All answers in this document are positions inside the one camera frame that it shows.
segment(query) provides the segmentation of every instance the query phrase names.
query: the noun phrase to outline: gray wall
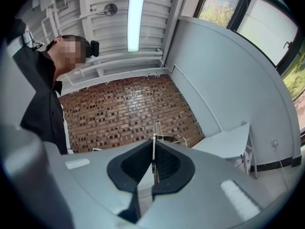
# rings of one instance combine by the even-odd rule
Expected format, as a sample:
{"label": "gray wall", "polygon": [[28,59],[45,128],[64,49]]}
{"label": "gray wall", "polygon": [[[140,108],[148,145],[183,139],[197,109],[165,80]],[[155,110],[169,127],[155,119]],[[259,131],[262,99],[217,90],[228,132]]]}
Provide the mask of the gray wall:
{"label": "gray wall", "polygon": [[[300,155],[300,131],[291,96],[270,62],[230,30],[180,17],[166,64],[177,64],[195,84],[225,130],[251,125],[258,164]],[[174,69],[171,74],[203,133],[220,132],[198,94]],[[277,149],[271,140],[278,142]]]}

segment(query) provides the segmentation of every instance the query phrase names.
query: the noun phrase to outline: ceiling light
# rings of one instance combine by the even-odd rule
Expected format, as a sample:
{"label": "ceiling light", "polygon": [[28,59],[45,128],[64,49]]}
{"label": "ceiling light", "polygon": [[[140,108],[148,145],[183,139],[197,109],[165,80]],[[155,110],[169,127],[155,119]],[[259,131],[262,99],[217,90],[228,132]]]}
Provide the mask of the ceiling light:
{"label": "ceiling light", "polygon": [[129,0],[127,23],[127,50],[137,52],[140,42],[140,26],[144,0]]}

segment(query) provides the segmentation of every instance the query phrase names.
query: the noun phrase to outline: neck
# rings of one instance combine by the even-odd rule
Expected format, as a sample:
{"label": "neck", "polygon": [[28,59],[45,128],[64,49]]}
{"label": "neck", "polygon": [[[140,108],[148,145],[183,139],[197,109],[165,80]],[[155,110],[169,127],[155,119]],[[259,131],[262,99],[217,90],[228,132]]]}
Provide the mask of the neck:
{"label": "neck", "polygon": [[54,65],[55,65],[55,73],[53,77],[53,83],[56,82],[57,78],[64,74],[64,63],[62,62],[61,58],[58,56],[58,53],[52,50],[52,48],[47,52],[49,56],[52,58]]}

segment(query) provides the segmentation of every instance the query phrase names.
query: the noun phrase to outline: person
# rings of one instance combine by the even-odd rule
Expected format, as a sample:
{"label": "person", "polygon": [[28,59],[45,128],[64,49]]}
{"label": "person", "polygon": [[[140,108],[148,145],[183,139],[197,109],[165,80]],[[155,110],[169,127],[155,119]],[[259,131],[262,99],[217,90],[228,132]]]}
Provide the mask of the person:
{"label": "person", "polygon": [[[24,30],[24,22],[16,20],[12,33],[6,37],[8,48]],[[57,78],[75,69],[77,64],[85,63],[91,55],[90,44],[83,37],[62,35],[51,41],[43,52],[23,45],[12,56],[36,91],[20,125],[36,133],[42,141],[56,144],[61,154],[67,154],[67,146],[63,111],[56,94],[61,94],[62,82]]]}

